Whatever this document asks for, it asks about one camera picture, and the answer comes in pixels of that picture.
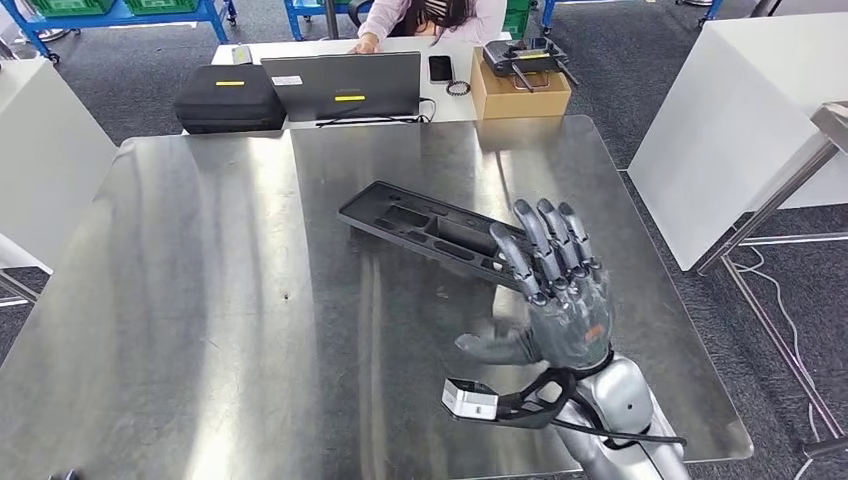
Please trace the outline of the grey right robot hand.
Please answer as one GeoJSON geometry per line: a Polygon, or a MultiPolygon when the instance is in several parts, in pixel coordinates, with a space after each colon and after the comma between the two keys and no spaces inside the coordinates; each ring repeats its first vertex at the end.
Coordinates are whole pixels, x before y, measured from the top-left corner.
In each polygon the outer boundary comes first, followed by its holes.
{"type": "Polygon", "coordinates": [[[524,255],[502,223],[490,234],[526,300],[528,323],[494,338],[456,338],[467,356],[489,365],[531,365],[591,370],[610,354],[615,318],[609,275],[594,254],[584,223],[566,202],[518,199],[513,212],[531,252],[524,255]]]}

